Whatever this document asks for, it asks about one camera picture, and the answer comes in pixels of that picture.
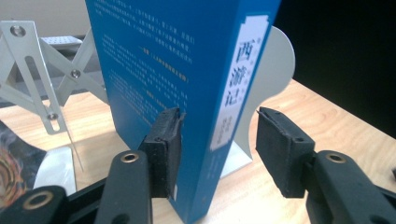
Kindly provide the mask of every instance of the wooden table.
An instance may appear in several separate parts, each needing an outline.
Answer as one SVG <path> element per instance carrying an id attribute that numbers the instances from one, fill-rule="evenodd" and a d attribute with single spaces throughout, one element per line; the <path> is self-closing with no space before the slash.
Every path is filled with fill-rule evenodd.
<path id="1" fill-rule="evenodd" d="M 292 81 L 263 106 L 281 111 L 316 141 L 352 157 L 378 186 L 396 192 L 396 140 L 308 88 Z M 75 148 L 78 189 L 106 177 L 112 158 L 128 147 L 115 132 L 109 106 L 90 93 L 72 96 L 64 115 Z M 38 116 L 17 106 L 0 120 L 27 143 L 43 149 L 71 146 L 67 133 L 47 135 Z M 255 148 L 257 116 L 250 125 L 253 163 L 220 180 L 209 213 L 199 223 L 309 223 L 305 199 L 284 199 Z M 181 223 L 165 199 L 153 200 L 154 223 Z"/>

